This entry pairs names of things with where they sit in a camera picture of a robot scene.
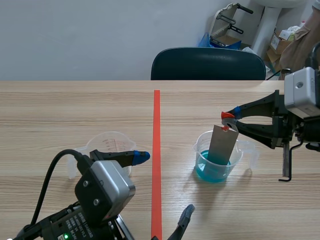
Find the white wall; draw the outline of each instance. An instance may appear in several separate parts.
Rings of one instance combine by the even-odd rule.
[[[251,43],[263,7],[237,13]],[[0,80],[148,80],[162,50],[193,47],[226,0],[2,0]]]
[[[288,29],[292,26],[299,26],[302,21],[308,20],[312,13],[312,4],[316,0],[307,0],[296,8],[282,9],[276,27],[278,30]]]

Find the wooden table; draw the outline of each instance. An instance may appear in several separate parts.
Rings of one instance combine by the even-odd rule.
[[[53,157],[95,135],[119,131],[152,152],[154,89],[161,94],[162,227],[167,239],[188,204],[184,240],[318,240],[319,153],[294,152],[293,180],[278,182],[282,151],[256,143],[258,168],[241,162],[225,183],[194,174],[193,144],[221,111],[283,91],[281,81],[0,81],[0,239],[31,220]],[[252,123],[270,123],[253,117]],[[122,212],[137,240],[151,236],[152,161],[134,167],[136,195]],[[56,167],[39,219],[76,200],[66,161]]]

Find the black cable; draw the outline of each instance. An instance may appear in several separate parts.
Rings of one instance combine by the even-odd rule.
[[[319,63],[317,58],[317,51],[320,48],[320,42],[314,45],[312,52],[308,55],[305,60],[305,67],[313,68],[314,70],[318,71]]]
[[[82,159],[83,155],[78,152],[78,151],[75,151],[75,150],[72,150],[72,149],[66,149],[66,150],[63,150],[61,152],[59,152],[55,157],[54,159],[52,160],[49,168],[48,168],[48,171],[46,172],[46,175],[45,175],[45,178],[44,178],[44,181],[43,181],[43,185],[42,185],[42,189],[41,189],[41,192],[40,192],[40,196],[39,196],[39,199],[38,199],[38,203],[36,204],[36,207],[35,207],[35,210],[34,210],[34,214],[33,214],[33,217],[32,217],[32,220],[31,220],[31,223],[29,225],[29,227],[31,227],[32,225],[36,224],[37,222],[37,219],[39,217],[39,213],[40,213],[40,210],[41,210],[41,206],[42,206],[42,203],[44,202],[44,199],[45,199],[45,195],[46,195],[46,191],[47,191],[47,188],[48,188],[48,185],[49,185],[49,181],[50,181],[50,178],[51,178],[51,175],[55,169],[55,166],[57,165],[58,161],[65,155],[73,155],[74,158],[79,161]]]
[[[317,57],[317,51],[320,48],[320,42],[318,42],[316,45],[314,45],[312,49],[312,55],[316,58]]]
[[[279,71],[277,71],[275,74],[273,74],[271,77],[269,77],[268,79],[266,79],[266,81],[268,81],[268,80],[270,80],[270,79],[272,79],[274,76],[276,76],[278,73],[280,73],[281,72],[281,70],[279,70]]]

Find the screw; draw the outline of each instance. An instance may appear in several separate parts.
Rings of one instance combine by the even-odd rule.
[[[100,203],[100,200],[98,198],[96,198],[95,200],[93,200],[93,205],[98,206]]]
[[[85,180],[85,181],[83,182],[83,186],[84,186],[84,187],[88,187],[88,185],[89,185],[89,182],[88,182],[87,180]]]

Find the blue fingertip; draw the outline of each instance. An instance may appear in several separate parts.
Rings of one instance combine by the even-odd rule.
[[[234,109],[234,116],[235,116],[235,119],[239,120],[239,119],[242,119],[242,116],[241,116],[241,108],[239,106],[237,106],[235,109]]]
[[[144,155],[141,154],[140,151],[133,151],[134,156],[132,160],[132,166],[143,164],[150,158],[150,153],[147,151],[144,151]]]

